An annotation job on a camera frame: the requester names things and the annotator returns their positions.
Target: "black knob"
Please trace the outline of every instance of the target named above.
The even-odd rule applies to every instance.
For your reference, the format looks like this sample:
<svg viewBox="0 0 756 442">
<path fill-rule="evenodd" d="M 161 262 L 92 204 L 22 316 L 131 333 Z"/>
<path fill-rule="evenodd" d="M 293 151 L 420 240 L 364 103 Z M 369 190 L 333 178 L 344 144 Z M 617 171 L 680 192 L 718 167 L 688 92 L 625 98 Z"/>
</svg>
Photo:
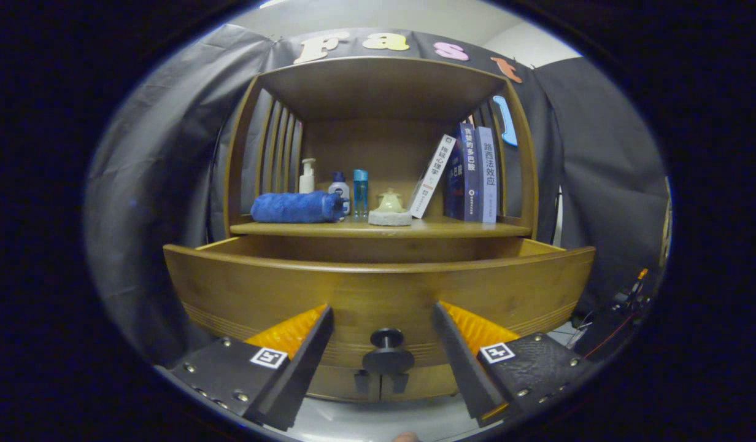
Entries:
<svg viewBox="0 0 756 442">
<path fill-rule="evenodd" d="M 373 333 L 370 342 L 378 349 L 364 355 L 361 360 L 364 369 L 375 374 L 400 374 L 410 369 L 414 366 L 414 355 L 397 348 L 403 341 L 403 333 L 397 329 L 381 329 Z"/>
</svg>

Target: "letter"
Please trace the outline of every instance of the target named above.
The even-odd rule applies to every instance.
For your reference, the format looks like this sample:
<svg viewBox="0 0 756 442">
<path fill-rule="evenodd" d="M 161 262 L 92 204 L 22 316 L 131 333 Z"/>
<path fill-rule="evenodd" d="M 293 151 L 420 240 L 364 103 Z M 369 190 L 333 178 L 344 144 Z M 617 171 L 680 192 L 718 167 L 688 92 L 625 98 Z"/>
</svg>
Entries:
<svg viewBox="0 0 756 442">
<path fill-rule="evenodd" d="M 324 49 L 333 50 L 339 44 L 339 39 L 347 39 L 349 35 L 348 33 L 336 33 L 304 40 L 302 42 L 302 54 L 299 54 L 299 58 L 295 59 L 293 64 L 324 58 L 327 54 Z"/>
<path fill-rule="evenodd" d="M 506 98 L 501 95 L 493 97 L 493 101 L 501 108 L 501 116 L 504 118 L 504 133 L 501 134 L 501 138 L 511 145 L 517 145 L 517 134 L 515 133 L 515 123 L 512 121 L 512 114 L 509 113 L 509 106 L 506 103 Z"/>
<path fill-rule="evenodd" d="M 361 43 L 366 48 L 390 48 L 390 50 L 406 50 L 410 48 L 406 45 L 406 38 L 400 34 L 380 33 L 370 34 L 367 40 Z"/>
<path fill-rule="evenodd" d="M 435 53 L 439 54 L 440 56 L 445 56 L 446 58 L 460 61 L 468 60 L 468 54 L 465 53 L 463 48 L 454 43 L 437 42 L 433 45 L 433 47 L 435 48 Z"/>
<path fill-rule="evenodd" d="M 523 83 L 523 79 L 515 75 L 515 67 L 513 67 L 511 64 L 508 64 L 503 58 L 491 56 L 490 59 L 498 63 L 498 68 L 501 70 L 501 72 L 504 73 L 505 76 L 512 79 L 515 83 Z"/>
</svg>

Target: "white book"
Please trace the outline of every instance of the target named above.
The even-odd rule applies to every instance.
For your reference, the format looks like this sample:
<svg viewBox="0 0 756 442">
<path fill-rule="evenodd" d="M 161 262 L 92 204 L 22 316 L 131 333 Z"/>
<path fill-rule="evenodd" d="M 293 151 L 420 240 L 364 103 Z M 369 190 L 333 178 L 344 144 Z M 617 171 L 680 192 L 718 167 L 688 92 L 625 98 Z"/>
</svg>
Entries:
<svg viewBox="0 0 756 442">
<path fill-rule="evenodd" d="M 454 137 L 449 135 L 444 135 L 441 138 L 441 142 L 438 143 L 438 148 L 435 149 L 435 154 L 429 162 L 428 170 L 417 183 L 414 192 L 411 193 L 408 210 L 414 218 L 421 218 L 422 215 L 425 215 L 426 207 L 432 199 L 435 187 L 437 187 L 444 168 L 446 168 L 446 163 L 449 161 L 449 156 L 452 154 L 454 142 Z"/>
<path fill-rule="evenodd" d="M 498 165 L 493 132 L 476 128 L 476 145 L 482 157 L 482 223 L 495 223 L 498 212 Z"/>
</svg>

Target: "book spine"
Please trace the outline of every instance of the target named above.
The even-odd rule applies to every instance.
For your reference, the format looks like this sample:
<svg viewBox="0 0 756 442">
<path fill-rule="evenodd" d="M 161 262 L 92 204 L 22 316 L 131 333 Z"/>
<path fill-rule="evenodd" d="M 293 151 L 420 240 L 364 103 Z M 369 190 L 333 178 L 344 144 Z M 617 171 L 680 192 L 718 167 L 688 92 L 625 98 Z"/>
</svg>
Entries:
<svg viewBox="0 0 756 442">
<path fill-rule="evenodd" d="M 495 223 L 498 215 L 498 168 L 495 142 L 488 128 L 476 128 L 476 144 L 482 157 L 482 223 Z"/>
<path fill-rule="evenodd" d="M 460 123 L 460 136 L 465 151 L 465 163 L 463 168 L 465 182 L 465 209 L 464 221 L 482 221 L 481 193 L 482 177 L 480 170 L 482 163 L 479 160 L 479 149 L 476 148 L 474 127 L 472 124 Z"/>
<path fill-rule="evenodd" d="M 443 193 L 443 214 L 449 218 L 463 218 L 463 145 L 457 138 L 446 165 L 446 187 Z"/>
<path fill-rule="evenodd" d="M 441 138 L 441 142 L 438 148 L 435 149 L 432 160 L 430 160 L 428 170 L 414 188 L 414 193 L 410 199 L 409 212 L 415 218 L 421 218 L 422 215 L 425 215 L 426 207 L 430 203 L 430 199 L 432 199 L 435 187 L 438 185 L 446 163 L 449 161 L 449 156 L 452 154 L 454 142 L 454 137 L 449 135 L 444 135 Z"/>
</svg>

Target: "open drawer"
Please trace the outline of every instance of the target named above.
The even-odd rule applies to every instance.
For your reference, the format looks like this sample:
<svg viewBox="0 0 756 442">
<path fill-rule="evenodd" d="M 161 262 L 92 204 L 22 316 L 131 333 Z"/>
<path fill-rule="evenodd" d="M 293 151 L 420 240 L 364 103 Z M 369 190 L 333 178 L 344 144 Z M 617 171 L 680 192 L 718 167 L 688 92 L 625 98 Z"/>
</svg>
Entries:
<svg viewBox="0 0 756 442">
<path fill-rule="evenodd" d="M 442 380 L 428 388 L 409 383 L 414 397 L 429 397 L 456 389 L 450 372 L 443 373 L 448 366 L 431 323 L 437 300 L 520 335 L 547 332 L 571 315 L 595 251 L 563 250 L 525 238 L 317 241 L 321 238 L 249 235 L 199 249 L 168 244 L 164 252 L 176 294 L 190 319 L 204 329 L 247 339 L 329 304 L 335 329 L 319 372 L 328 366 L 361 369 L 362 356 L 374 349 L 370 334 L 396 327 L 414 353 L 411 374 L 444 366 Z M 398 263 L 399 257 L 406 262 Z M 314 381 L 310 393 L 360 399 L 344 397 L 341 387 L 329 389 L 328 384 Z M 412 399 L 407 395 L 403 399 Z"/>
</svg>

